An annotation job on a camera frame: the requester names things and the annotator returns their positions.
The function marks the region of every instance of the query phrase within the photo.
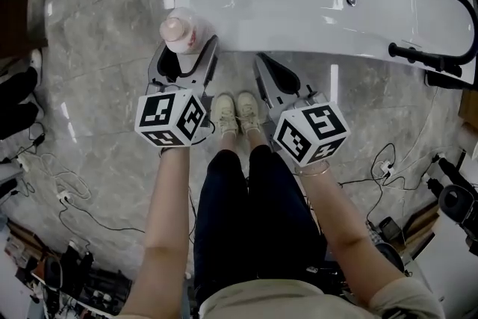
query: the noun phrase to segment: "beige sneaker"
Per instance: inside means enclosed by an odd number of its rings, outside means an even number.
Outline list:
[[[254,95],[242,92],[238,96],[238,119],[244,134],[251,129],[259,129],[259,106]]]
[[[220,94],[212,111],[213,120],[217,123],[221,137],[225,133],[232,132],[238,135],[238,123],[236,122],[234,100],[227,93]]]

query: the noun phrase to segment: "power adapter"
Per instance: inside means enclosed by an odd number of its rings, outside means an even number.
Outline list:
[[[395,174],[395,169],[390,161],[384,161],[383,164],[380,165],[380,170],[383,172],[384,177],[392,177]]]

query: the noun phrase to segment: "forearm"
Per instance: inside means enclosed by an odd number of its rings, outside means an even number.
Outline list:
[[[161,158],[146,223],[145,248],[187,257],[189,148],[171,149]]]
[[[403,278],[375,248],[364,219],[330,170],[301,181],[330,249],[359,300],[368,304],[386,285]]]
[[[123,315],[179,316],[187,263],[188,188],[189,148],[166,151],[149,206],[143,263]]]
[[[301,177],[301,182],[332,249],[368,238],[363,218],[330,170],[319,176]]]

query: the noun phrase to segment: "foot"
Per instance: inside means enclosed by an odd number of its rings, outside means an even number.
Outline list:
[[[45,116],[45,111],[41,107],[41,105],[37,101],[37,97],[33,93],[30,93],[28,97],[25,99],[25,102],[31,102],[32,104],[35,104],[35,106],[38,108],[38,113],[37,117],[35,118],[35,121],[41,121],[43,120]]]
[[[217,122],[221,138],[225,133],[238,135],[238,123],[236,122],[234,100],[226,93],[219,95],[213,109],[213,120]]]
[[[238,96],[238,118],[244,134],[251,129],[259,129],[259,106],[254,95],[250,92],[242,92]]]
[[[34,49],[33,51],[30,52],[30,66],[34,68],[37,71],[37,86],[35,88],[38,88],[42,82],[42,64],[43,64],[43,58],[42,58],[42,53],[40,52],[39,49]]]

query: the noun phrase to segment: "person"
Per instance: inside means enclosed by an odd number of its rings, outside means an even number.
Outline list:
[[[438,301],[373,245],[358,210],[326,162],[299,169],[313,220],[285,162],[272,153],[258,103],[242,92],[213,109],[220,151],[208,166],[194,238],[194,284],[202,318],[444,318]],[[249,141],[249,182],[236,154],[238,121]],[[149,209],[145,253],[120,316],[178,318],[188,254],[189,148],[161,156]],[[358,304],[324,294],[325,246]]]
[[[41,85],[41,78],[42,55],[35,49],[26,72],[17,73],[0,84],[0,140],[30,128],[44,117],[33,94]]]

